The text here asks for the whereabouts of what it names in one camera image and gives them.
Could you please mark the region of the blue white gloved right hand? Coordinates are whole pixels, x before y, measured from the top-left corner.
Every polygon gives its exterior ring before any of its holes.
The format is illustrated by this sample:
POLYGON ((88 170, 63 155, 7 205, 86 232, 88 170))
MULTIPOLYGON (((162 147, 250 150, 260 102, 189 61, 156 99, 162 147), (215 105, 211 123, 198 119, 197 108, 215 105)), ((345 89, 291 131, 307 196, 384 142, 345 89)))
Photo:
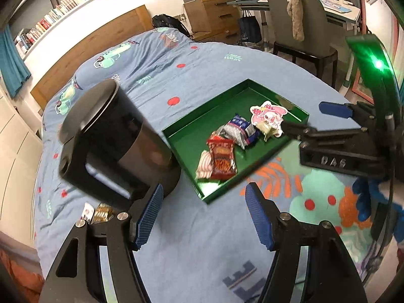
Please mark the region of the blue white gloved right hand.
MULTIPOLYGON (((352 191, 353 194, 358 195, 356 209, 360 222, 364 222, 370 217, 372 201, 388 204, 390 184, 390 181, 375 179, 358 178, 355 180, 352 191)), ((401 222, 403 220, 403 182, 395 179, 393 189, 392 208, 398 214, 397 222, 401 222)))

